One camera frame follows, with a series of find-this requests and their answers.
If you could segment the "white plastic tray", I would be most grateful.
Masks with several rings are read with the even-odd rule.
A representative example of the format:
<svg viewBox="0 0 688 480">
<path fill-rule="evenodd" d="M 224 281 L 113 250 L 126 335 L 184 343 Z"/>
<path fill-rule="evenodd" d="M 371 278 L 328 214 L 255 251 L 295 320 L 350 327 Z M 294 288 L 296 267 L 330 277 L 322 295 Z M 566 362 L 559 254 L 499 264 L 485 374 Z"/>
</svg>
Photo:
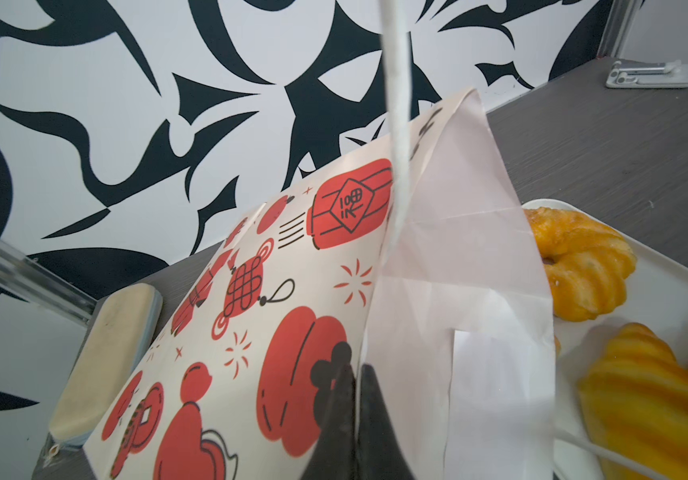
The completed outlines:
<svg viewBox="0 0 688 480">
<path fill-rule="evenodd" d="M 636 270 L 626 280 L 627 300 L 594 320 L 557 319 L 555 473 L 560 479 L 647 479 L 666 476 L 592 442 L 585 428 L 577 383 L 604 353 L 606 344 L 629 323 L 648 327 L 668 344 L 688 370 L 688 268 L 630 240 Z"/>
</svg>

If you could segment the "small white remote device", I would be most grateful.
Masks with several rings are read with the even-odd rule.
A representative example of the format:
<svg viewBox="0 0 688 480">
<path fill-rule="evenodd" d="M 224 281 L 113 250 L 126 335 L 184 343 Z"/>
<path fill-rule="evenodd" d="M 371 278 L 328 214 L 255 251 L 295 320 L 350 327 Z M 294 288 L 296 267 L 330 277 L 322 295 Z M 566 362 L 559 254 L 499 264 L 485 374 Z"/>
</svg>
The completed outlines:
<svg viewBox="0 0 688 480">
<path fill-rule="evenodd" d="M 688 64 L 680 60 L 664 63 L 617 60 L 605 86 L 609 89 L 685 89 L 688 88 Z"/>
</svg>

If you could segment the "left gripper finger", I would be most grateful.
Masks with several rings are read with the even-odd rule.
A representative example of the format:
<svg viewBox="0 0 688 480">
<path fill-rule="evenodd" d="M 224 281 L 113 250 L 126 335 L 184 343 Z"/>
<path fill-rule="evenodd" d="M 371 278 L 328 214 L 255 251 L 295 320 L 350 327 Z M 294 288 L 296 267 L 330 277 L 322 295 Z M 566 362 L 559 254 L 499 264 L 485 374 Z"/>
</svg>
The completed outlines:
<svg viewBox="0 0 688 480">
<path fill-rule="evenodd" d="M 409 30 L 403 2 L 379 2 L 382 23 L 382 59 L 385 69 L 387 119 L 390 126 L 393 170 L 393 205 L 388 223 L 386 246 L 396 246 L 410 202 L 409 163 L 411 157 L 410 127 L 412 74 Z"/>
</svg>

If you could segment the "beige glasses case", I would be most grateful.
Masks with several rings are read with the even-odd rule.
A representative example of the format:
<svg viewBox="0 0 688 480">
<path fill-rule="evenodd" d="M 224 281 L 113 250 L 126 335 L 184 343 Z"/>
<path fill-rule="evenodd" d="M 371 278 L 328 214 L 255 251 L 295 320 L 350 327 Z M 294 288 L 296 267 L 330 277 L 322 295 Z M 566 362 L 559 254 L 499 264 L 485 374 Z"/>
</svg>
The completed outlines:
<svg viewBox="0 0 688 480">
<path fill-rule="evenodd" d="M 148 349 L 162 308 L 149 284 L 125 287 L 100 306 L 49 422 L 54 443 L 80 447 L 94 430 L 112 435 L 140 378 L 131 374 Z"/>
</svg>

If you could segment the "red white paper bag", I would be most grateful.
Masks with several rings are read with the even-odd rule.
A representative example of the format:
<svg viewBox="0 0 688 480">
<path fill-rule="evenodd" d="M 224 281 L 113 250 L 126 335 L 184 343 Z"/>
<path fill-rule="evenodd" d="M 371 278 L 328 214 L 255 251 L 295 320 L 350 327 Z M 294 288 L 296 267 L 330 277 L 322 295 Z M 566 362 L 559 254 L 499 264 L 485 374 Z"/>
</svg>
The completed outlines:
<svg viewBox="0 0 688 480">
<path fill-rule="evenodd" d="M 245 214 L 107 410 L 99 479 L 549 479 L 556 351 L 474 90 Z"/>
</svg>

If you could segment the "yellow fake croissant bread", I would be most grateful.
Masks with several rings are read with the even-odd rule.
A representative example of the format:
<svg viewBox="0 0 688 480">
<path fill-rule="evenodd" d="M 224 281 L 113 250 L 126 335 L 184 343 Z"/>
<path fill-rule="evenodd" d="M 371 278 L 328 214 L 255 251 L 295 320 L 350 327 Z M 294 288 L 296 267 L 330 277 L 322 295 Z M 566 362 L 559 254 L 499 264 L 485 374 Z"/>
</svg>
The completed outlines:
<svg viewBox="0 0 688 480">
<path fill-rule="evenodd" d="M 593 443 L 688 479 L 688 370 L 648 327 L 622 327 L 577 391 Z"/>
</svg>

